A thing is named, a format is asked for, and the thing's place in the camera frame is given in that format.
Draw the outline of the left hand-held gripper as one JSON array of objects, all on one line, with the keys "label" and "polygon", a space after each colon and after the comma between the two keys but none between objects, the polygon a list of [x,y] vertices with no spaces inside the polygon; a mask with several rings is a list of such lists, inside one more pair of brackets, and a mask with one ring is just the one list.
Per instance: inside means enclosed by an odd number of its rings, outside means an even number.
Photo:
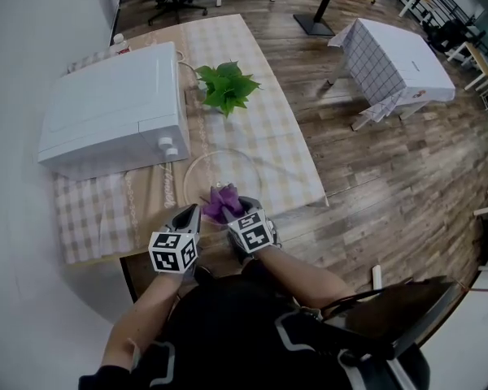
[{"label": "left hand-held gripper", "polygon": [[183,275],[186,281],[194,278],[201,217],[199,204],[171,210],[163,231],[150,237],[148,252],[154,271]]}]

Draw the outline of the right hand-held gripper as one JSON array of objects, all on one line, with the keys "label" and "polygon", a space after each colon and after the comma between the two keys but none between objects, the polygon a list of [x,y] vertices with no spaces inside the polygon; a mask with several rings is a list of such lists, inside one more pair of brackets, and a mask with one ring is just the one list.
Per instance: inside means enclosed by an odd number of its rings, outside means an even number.
[{"label": "right hand-held gripper", "polygon": [[261,203],[252,197],[240,196],[243,216],[238,218],[226,206],[221,212],[228,224],[228,238],[237,260],[243,264],[247,258],[269,246],[281,247],[280,237],[273,221],[262,210]]}]

